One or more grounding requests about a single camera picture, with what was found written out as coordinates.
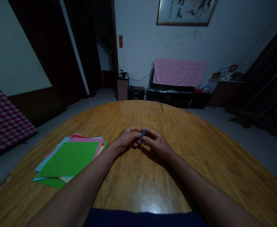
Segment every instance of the green paper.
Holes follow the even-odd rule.
[[[64,143],[46,163],[37,177],[75,176],[89,163],[99,142]]]
[[[44,185],[48,185],[54,188],[63,188],[66,183],[62,180],[60,180],[59,178],[48,178],[48,179],[44,179],[44,180],[39,180],[39,181],[35,181],[37,183],[40,184],[44,184]]]

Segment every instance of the stack of colored paper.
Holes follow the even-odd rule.
[[[65,137],[37,166],[38,174],[33,181],[61,189],[91,163],[106,144],[102,137],[88,138],[76,133]]]

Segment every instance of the red sign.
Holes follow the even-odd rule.
[[[123,36],[119,35],[120,48],[123,48]]]

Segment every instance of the black cabinet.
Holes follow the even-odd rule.
[[[146,91],[146,100],[161,102],[179,108],[188,108],[191,95],[191,92],[164,93],[160,91],[148,90]]]
[[[128,100],[143,100],[145,97],[144,87],[129,87]]]
[[[189,108],[195,108],[195,109],[203,109],[206,108],[208,105],[208,102],[212,98],[213,94],[208,94],[208,93],[197,93],[197,94],[192,94],[192,99],[190,101]]]
[[[143,100],[145,88],[129,87],[128,100]],[[212,94],[198,93],[189,91],[165,92],[165,90],[146,90],[146,100],[161,102],[178,108],[203,109],[210,101]]]

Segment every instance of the hand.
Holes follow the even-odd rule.
[[[138,140],[142,136],[142,131],[143,129],[137,127],[127,128],[112,143],[118,146],[119,152],[126,151],[130,146],[136,148]]]
[[[170,147],[162,134],[151,129],[146,129],[145,135],[147,136],[143,136],[144,144],[149,145],[163,160],[167,161],[172,154],[175,154],[175,151]]]

